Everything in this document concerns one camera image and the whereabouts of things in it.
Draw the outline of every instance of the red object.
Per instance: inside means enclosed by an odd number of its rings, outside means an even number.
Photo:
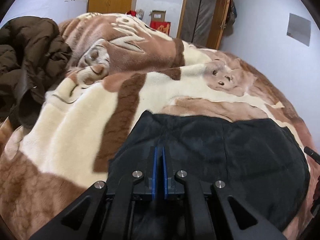
[[[132,15],[132,16],[136,16],[137,12],[136,11],[128,11],[126,14],[127,15],[129,14],[129,15]]]
[[[171,26],[171,22],[155,22],[155,21],[151,21],[150,23],[150,27],[160,31],[162,33],[165,33],[167,35],[170,34],[170,26]]]

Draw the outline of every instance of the red box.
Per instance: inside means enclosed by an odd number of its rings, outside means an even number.
[[[150,23],[150,27],[160,31],[162,33],[165,33],[167,35],[170,34],[170,26],[171,26],[171,22],[155,22],[155,21],[151,21]]]

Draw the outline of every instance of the blanket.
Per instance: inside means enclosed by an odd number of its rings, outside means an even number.
[[[47,94],[32,130],[13,130],[8,119],[0,128],[0,214],[18,239],[28,239],[94,182],[107,179],[109,160],[145,110],[229,122],[271,118],[301,149],[315,149],[292,104],[233,54],[196,48],[122,14],[85,14],[59,27],[73,50],[68,76]],[[283,231],[290,240],[312,218],[320,175],[305,157],[309,188]]]

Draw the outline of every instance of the puffer jacket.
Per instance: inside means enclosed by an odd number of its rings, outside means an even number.
[[[71,49],[48,18],[19,17],[0,30],[0,118],[32,128],[46,91],[64,78]]]

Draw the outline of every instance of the cardboard box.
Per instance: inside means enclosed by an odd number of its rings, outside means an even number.
[[[165,11],[152,11],[151,21],[164,22],[164,19],[165,19]]]
[[[151,21],[150,23],[150,27],[160,31],[162,33],[165,33],[167,35],[170,34],[170,26],[171,26],[171,22],[156,22],[156,21]]]

